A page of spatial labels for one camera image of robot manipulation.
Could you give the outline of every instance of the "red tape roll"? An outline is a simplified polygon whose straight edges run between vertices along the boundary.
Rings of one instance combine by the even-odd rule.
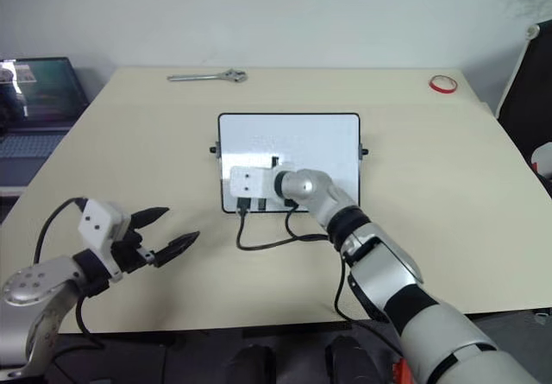
[[[458,82],[449,76],[435,75],[430,79],[430,88],[440,93],[453,93],[458,89]]]

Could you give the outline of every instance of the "orange component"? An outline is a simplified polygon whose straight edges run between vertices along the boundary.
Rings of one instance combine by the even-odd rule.
[[[395,384],[414,384],[411,369],[408,368],[408,364],[404,358],[393,364],[393,379]]]

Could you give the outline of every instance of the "robot forearm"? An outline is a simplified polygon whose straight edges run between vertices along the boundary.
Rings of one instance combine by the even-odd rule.
[[[328,175],[282,172],[276,193],[304,206],[351,267],[348,284],[367,314],[391,321],[420,383],[536,383],[454,307],[429,296],[416,263]]]

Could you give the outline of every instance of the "beige tabletop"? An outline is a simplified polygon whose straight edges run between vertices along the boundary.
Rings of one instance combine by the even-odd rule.
[[[216,69],[123,68],[39,171],[0,229],[0,278],[32,261],[53,208],[84,195],[128,211],[171,207],[144,229],[158,249],[202,234],[162,269],[142,268],[85,303],[95,331],[184,330],[337,320],[339,256],[329,243],[262,252],[235,247],[238,217],[221,211],[220,170],[209,147],[222,112],[357,112],[370,149],[361,165],[363,209],[412,254],[430,293],[464,312],[551,306],[552,202],[489,109],[456,70],[248,69],[242,84],[168,83]],[[436,73],[459,83],[442,95]],[[82,249],[79,213],[64,211],[43,259]],[[317,231],[307,215],[298,233]],[[280,215],[248,218],[244,242],[285,236]],[[342,307],[364,317],[349,291]],[[67,317],[63,331],[75,331]]]

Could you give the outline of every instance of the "laptop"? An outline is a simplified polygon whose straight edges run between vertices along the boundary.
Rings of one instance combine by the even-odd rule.
[[[68,58],[0,60],[0,186],[27,186],[88,104]]]

